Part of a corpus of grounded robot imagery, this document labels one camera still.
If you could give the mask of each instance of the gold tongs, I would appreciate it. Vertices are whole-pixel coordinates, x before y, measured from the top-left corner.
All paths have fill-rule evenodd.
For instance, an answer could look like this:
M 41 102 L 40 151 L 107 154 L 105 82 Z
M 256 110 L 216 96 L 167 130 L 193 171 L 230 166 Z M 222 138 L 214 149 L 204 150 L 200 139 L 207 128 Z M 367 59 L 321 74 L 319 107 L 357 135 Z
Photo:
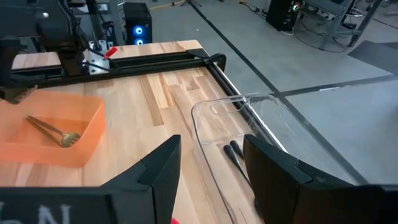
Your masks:
M 70 147 L 77 140 L 80 139 L 80 135 L 78 133 L 64 133 L 64 132 L 60 131 L 59 129 L 57 129 L 56 127 L 51 126 L 51 125 L 47 124 L 46 122 L 41 121 L 35 117 L 28 116 L 26 118 L 26 120 L 31 125 L 33 125 L 33 127 L 35 127 L 41 133 L 43 133 L 44 135 L 46 135 L 47 137 L 49 137 L 51 140 L 53 140 L 54 142 L 56 142 L 57 144 L 59 144 L 62 147 Z M 54 135 L 52 135 L 51 133 L 46 131 L 45 128 L 47 128 L 48 130 L 51 130 L 57 134 L 60 134 L 62 136 L 61 141 L 59 141 Z

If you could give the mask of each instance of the black cord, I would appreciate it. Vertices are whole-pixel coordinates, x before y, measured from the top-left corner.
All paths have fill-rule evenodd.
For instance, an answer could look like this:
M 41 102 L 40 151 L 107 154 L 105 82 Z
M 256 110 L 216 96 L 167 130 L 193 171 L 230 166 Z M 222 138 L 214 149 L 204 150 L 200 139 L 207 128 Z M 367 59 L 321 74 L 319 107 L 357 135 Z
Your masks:
M 260 8 L 256 7 L 255 5 L 244 1 L 240 1 L 239 4 L 246 6 L 251 12 L 259 16 L 261 19 L 266 19 L 266 12 L 262 12 Z
M 100 14 L 100 12 L 97 11 L 97 13 L 98 13 L 99 18 L 101 19 L 101 21 L 102 21 L 103 23 L 105 23 L 105 19 L 104 19 L 104 17 Z
M 313 33 L 313 34 L 320 35 L 320 36 L 324 36 L 324 35 L 325 35 L 325 34 L 323 34 L 323 33 L 315 32 L 315 31 L 313 30 L 315 27 L 314 27 L 313 29 L 308 29 L 308 27 L 303 23 L 303 20 L 301 20 L 300 23 L 301 23 L 301 25 L 304 26 L 304 29 L 305 29 L 305 30 L 301 30 L 301 32 L 311 32 L 311 33 Z M 296 37 L 297 40 L 301 41 L 303 44 L 305 44 L 305 45 L 307 45 L 307 46 L 309 46 L 309 47 L 312 47 L 312 48 L 314 48 L 314 49 L 319 49 L 319 47 L 314 46 L 314 45 L 312 45 L 312 44 L 309 44 L 308 42 L 306 42 L 306 41 L 300 39 L 300 38 L 297 36 L 296 32 L 295 32 L 294 36 Z M 323 51 L 330 52 L 330 53 L 343 53 L 343 52 L 345 52 L 345 51 L 348 49 L 347 46 L 345 46 L 344 44 L 338 42 L 336 37 L 332 37 L 332 39 L 333 39 L 340 47 L 343 47 L 344 50 L 325 50 L 325 49 L 324 49 Z
M 348 16 L 348 17 L 349 17 L 349 24 L 352 25 L 353 22 L 351 21 L 351 16 Z M 351 35 L 354 35 L 354 30 L 353 29 L 351 29 Z
M 98 51 L 96 51 L 96 50 L 93 50 L 93 49 L 91 49 L 90 47 L 88 47 L 87 49 L 88 49 L 90 52 L 93 52 L 94 54 L 96 54 L 96 55 L 98 55 L 98 56 L 100 56 L 100 57 L 105 58 L 105 55 L 101 54 L 100 52 L 98 52 Z M 116 67 L 116 70 L 120 70 L 120 66 L 119 66 L 113 59 L 107 58 L 107 60 L 108 60 L 109 62 L 111 62 L 111 63 Z
M 106 39 L 108 37 L 108 29 L 106 29 L 103 33 L 102 36 Z
M 294 36 L 297 38 L 297 40 L 301 41 L 303 44 L 305 44 L 305 45 L 307 45 L 307 46 L 310 46 L 310 47 L 312 47 L 312 48 L 314 48 L 314 49 L 319 49 L 319 47 L 314 46 L 314 45 L 312 45 L 312 44 L 309 44 L 309 43 L 307 43 L 306 41 L 300 39 L 299 37 L 297 37 L 296 34 L 294 34 Z M 323 51 L 330 52 L 330 53 L 343 53 L 343 52 L 345 52 L 347 49 L 348 49 L 348 48 L 345 48 L 344 50 L 323 50 Z
M 111 70 L 108 69 L 108 68 L 104 68 L 104 67 L 102 67 L 102 66 L 99 66 L 99 65 L 96 65 L 96 64 L 93 64 L 93 63 L 89 63 L 89 62 L 83 62 L 83 65 L 90 65 L 90 66 L 92 66 L 92 67 L 96 67 L 96 68 L 102 69 L 102 70 L 107 71 L 107 72 L 110 72 L 110 71 L 111 71 Z
M 393 29 L 398 29 L 398 27 L 395 27 L 395 26 L 393 26 L 393 25 L 390 25 L 390 24 L 388 24 L 388 23 L 386 23 L 386 22 L 383 22 L 383 21 L 380 21 L 380 20 L 378 20 L 378 19 L 376 19 L 376 18 L 372 18 L 374 21 L 376 21 L 376 22 L 380 22 L 381 24 L 384 24 L 384 25 L 386 25 L 386 26 L 389 26 L 389 27 L 391 27 L 391 28 L 393 28 Z

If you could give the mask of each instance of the concrete floor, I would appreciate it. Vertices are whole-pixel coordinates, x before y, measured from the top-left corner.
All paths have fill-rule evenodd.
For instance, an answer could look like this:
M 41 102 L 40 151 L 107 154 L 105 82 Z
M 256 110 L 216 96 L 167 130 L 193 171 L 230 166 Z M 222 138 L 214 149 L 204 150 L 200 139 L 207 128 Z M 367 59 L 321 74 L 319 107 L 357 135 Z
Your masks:
M 389 74 L 347 56 L 351 49 L 335 54 L 310 48 L 295 37 L 277 32 L 237 1 L 198 2 L 203 6 L 201 12 L 280 91 Z M 250 3 L 258 7 L 264 4 L 260 0 Z M 154 10 L 151 14 L 154 42 L 196 39 L 210 54 L 227 55 L 226 74 L 241 93 L 271 92 L 190 6 Z M 320 41 L 317 36 L 303 34 L 306 37 L 314 44 Z M 358 43 L 362 40 L 396 42 L 398 30 L 371 21 Z M 368 182 L 392 184 L 398 183 L 398 152 L 394 147 L 398 143 L 394 138 L 398 117 L 393 113 L 397 93 L 398 82 L 390 82 L 307 93 L 288 100 Z M 286 108 L 269 105 L 261 109 L 266 124 L 292 155 L 357 184 Z

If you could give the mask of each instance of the red clamp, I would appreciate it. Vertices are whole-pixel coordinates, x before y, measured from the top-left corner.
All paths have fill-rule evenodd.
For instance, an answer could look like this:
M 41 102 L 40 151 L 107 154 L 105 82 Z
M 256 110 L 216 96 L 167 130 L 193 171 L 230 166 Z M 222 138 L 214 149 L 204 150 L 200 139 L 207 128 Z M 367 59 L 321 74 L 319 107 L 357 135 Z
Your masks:
M 108 59 L 110 58 L 110 56 L 112 56 L 112 54 L 114 54 L 115 52 L 117 52 L 118 49 L 116 47 L 112 47 L 111 49 L 109 49 L 105 54 L 104 54 L 104 58 Z

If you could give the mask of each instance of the orange tray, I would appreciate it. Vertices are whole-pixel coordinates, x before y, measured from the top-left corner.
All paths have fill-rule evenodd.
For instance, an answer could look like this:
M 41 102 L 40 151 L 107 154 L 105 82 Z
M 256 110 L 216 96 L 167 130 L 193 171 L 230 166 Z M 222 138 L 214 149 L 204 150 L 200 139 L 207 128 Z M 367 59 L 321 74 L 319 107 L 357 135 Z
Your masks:
M 95 96 L 36 90 L 18 105 L 0 102 L 0 114 L 0 160 L 81 167 L 105 129 L 104 103 Z M 28 115 L 81 138 L 62 148 L 28 123 Z

